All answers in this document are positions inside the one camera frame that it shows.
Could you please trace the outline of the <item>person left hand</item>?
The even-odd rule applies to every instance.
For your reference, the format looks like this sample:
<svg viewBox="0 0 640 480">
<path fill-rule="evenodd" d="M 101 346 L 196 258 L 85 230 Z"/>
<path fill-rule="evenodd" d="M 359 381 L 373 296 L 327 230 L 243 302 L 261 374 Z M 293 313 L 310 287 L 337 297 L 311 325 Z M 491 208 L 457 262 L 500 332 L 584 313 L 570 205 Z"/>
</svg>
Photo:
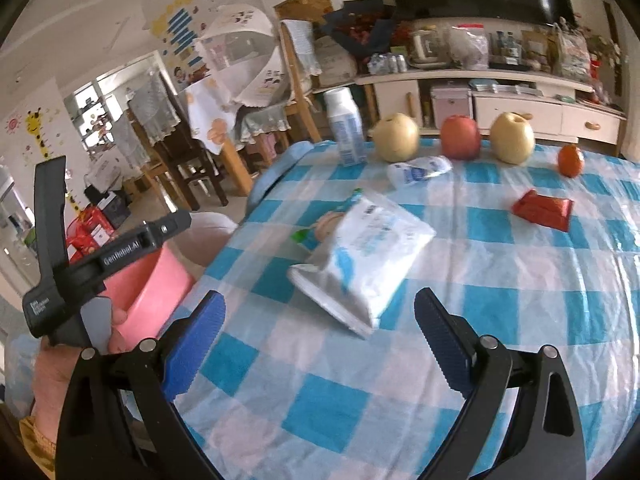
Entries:
<svg viewBox="0 0 640 480">
<path fill-rule="evenodd" d="M 51 344 L 47 336 L 41 338 L 32 381 L 32 421 L 39 441 L 51 451 L 55 449 L 66 393 L 81 351 L 67 344 Z"/>
</svg>

